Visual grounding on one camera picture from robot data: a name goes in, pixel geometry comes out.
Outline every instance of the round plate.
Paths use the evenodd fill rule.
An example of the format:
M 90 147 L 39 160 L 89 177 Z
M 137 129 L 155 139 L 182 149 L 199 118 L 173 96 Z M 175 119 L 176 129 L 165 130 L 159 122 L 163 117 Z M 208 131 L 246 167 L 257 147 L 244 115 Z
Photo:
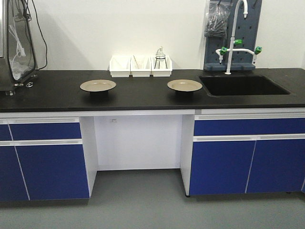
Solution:
M 179 92 L 194 92 L 202 88 L 202 84 L 194 80 L 173 80 L 167 86 Z
M 87 92 L 108 91 L 116 86 L 116 83 L 110 80 L 90 80 L 81 84 L 81 89 Z

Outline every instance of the gray pegboard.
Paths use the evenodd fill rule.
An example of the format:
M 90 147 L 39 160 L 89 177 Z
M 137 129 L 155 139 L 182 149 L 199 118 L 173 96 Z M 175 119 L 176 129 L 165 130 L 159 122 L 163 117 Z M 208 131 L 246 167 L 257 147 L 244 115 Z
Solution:
M 228 19 L 227 37 L 207 37 L 205 44 L 205 56 L 203 69 L 208 71 L 225 71 L 227 67 L 227 58 L 229 53 L 224 55 L 222 64 L 219 64 L 219 56 L 215 52 L 221 47 L 230 47 L 230 38 L 232 35 L 232 26 L 234 19 L 234 11 L 238 0 L 222 0 L 222 2 L 232 2 L 231 13 Z M 245 48 L 254 51 L 255 41 L 258 29 L 258 22 L 261 12 L 262 0 L 247 0 L 248 15 L 244 19 L 244 4 L 241 3 L 238 11 L 235 39 L 242 39 L 242 45 L 234 45 L 234 48 Z M 231 70 L 254 70 L 252 64 L 253 56 L 247 52 L 233 52 Z

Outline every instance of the white plastic tray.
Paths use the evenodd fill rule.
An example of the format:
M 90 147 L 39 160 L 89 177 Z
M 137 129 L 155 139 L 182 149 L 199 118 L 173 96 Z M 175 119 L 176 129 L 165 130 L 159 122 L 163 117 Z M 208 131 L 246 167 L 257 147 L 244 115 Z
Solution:
M 165 61 L 159 61 L 156 63 L 156 57 L 152 56 L 151 57 L 151 62 L 152 62 L 152 75 L 154 77 L 166 77 L 166 76 L 171 76 L 172 71 L 173 71 L 173 63 L 172 60 L 169 56 L 165 57 Z
M 112 77 L 129 77 L 131 56 L 112 56 L 109 70 Z
M 133 77 L 149 77 L 152 63 L 149 56 L 134 55 L 131 59 L 131 75 Z

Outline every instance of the white faucet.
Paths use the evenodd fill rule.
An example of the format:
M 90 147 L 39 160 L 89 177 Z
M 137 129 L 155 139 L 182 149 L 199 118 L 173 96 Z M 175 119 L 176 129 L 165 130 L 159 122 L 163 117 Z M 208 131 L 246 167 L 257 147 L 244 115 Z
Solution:
M 235 41 L 235 30 L 236 30 L 236 23 L 237 23 L 237 16 L 238 16 L 238 10 L 239 10 L 239 5 L 240 3 L 243 2 L 244 3 L 244 18 L 246 19 L 247 14 L 248 14 L 248 2 L 247 0 L 238 0 L 236 7 L 235 7 L 235 13 L 234 13 L 234 21 L 233 21 L 233 29 L 232 29 L 232 35 L 231 35 L 231 39 L 230 39 L 230 48 L 227 49 L 226 51 L 229 52 L 229 57 L 228 57 L 228 65 L 227 65 L 227 71 L 225 72 L 225 74 L 231 74 L 230 73 L 230 69 L 231 69 L 231 64 L 232 64 L 232 55 L 233 55 L 233 51 L 245 51 L 248 52 L 250 54 L 252 54 L 254 56 L 254 61 L 256 59 L 256 54 L 249 50 L 249 49 L 234 49 L 234 41 Z M 219 62 L 221 63 L 223 60 L 223 54 L 220 54 L 220 49 L 216 50 L 216 53 L 219 55 Z
M 239 10 L 240 3 L 244 3 L 244 18 L 247 18 L 248 14 L 248 2 L 247 0 L 238 0 L 236 7 L 235 7 L 235 13 L 234 13 L 234 21 L 233 21 L 233 29 L 232 29 L 232 35 L 230 39 L 230 47 L 229 47 L 229 58 L 228 58 L 228 65 L 227 65 L 227 71 L 225 74 L 230 75 L 230 69 L 231 69 L 231 63 L 232 63 L 232 55 L 233 55 L 233 46 L 235 41 L 235 30 L 236 30 L 236 24 L 237 24 L 237 15 Z

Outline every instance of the faucet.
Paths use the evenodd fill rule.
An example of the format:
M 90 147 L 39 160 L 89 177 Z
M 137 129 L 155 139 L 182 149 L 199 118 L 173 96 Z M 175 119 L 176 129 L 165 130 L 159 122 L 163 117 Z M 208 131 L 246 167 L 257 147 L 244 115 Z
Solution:
M 227 71 L 225 74 L 230 75 L 230 69 L 231 69 L 231 64 L 232 64 L 232 55 L 233 55 L 233 45 L 235 41 L 235 30 L 236 30 L 236 24 L 237 24 L 237 15 L 238 15 L 238 9 L 240 3 L 243 1 L 244 3 L 244 19 L 247 18 L 248 14 L 248 2 L 247 0 L 238 0 L 236 7 L 235 7 L 235 13 L 234 13 L 234 21 L 233 21 L 233 29 L 232 29 L 232 35 L 230 39 L 230 48 L 229 48 L 229 58 L 228 58 L 228 65 L 227 65 Z
M 256 56 L 262 51 L 262 47 L 258 46 L 256 47 L 255 51 L 251 51 L 249 49 L 234 49 L 234 44 L 241 44 L 242 40 L 235 40 L 235 30 L 236 30 L 236 24 L 237 24 L 237 16 L 238 16 L 238 10 L 239 10 L 239 5 L 241 2 L 244 3 L 244 19 L 247 18 L 248 15 L 248 2 L 247 0 L 238 0 L 236 7 L 235 7 L 235 13 L 234 13 L 234 20 L 233 20 L 233 29 L 232 29 L 232 35 L 230 38 L 230 47 L 227 49 L 225 47 L 222 47 L 221 49 L 217 49 L 216 53 L 219 55 L 219 63 L 222 63 L 223 60 L 223 55 L 226 52 L 229 52 L 229 57 L 228 57 L 228 64 L 227 64 L 227 70 L 225 74 L 230 75 L 231 72 L 231 64 L 232 64 L 232 55 L 233 52 L 248 52 L 253 56 L 253 63 L 255 63 Z

